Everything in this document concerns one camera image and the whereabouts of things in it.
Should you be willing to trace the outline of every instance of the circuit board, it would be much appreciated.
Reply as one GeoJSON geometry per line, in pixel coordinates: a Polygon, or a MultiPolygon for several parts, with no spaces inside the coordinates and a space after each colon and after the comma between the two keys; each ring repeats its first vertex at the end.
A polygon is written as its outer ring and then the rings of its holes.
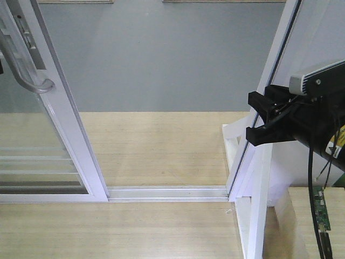
{"type": "Polygon", "coordinates": [[[323,194],[323,189],[321,186],[313,187],[314,202],[315,202],[315,212],[316,220],[318,222],[319,229],[324,232],[325,230],[330,230],[330,223],[327,213],[327,207],[325,202],[325,196],[323,194]]]}

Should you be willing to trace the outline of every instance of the metal door handle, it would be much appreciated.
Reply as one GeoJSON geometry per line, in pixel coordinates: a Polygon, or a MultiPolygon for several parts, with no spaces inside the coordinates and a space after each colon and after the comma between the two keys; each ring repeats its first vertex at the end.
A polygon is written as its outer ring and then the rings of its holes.
{"type": "Polygon", "coordinates": [[[7,63],[9,64],[9,67],[10,67],[16,81],[18,82],[18,84],[20,84],[25,89],[27,89],[33,93],[41,94],[41,93],[46,93],[46,92],[52,90],[52,88],[55,86],[54,82],[50,79],[45,79],[41,85],[35,85],[35,84],[27,81],[23,77],[23,75],[22,75],[22,73],[18,67],[16,57],[13,54],[13,52],[11,51],[11,47],[7,43],[6,37],[5,37],[4,33],[1,31],[1,29],[0,29],[0,50],[1,50],[2,54],[4,55],[4,58],[6,59],[7,63]]]}

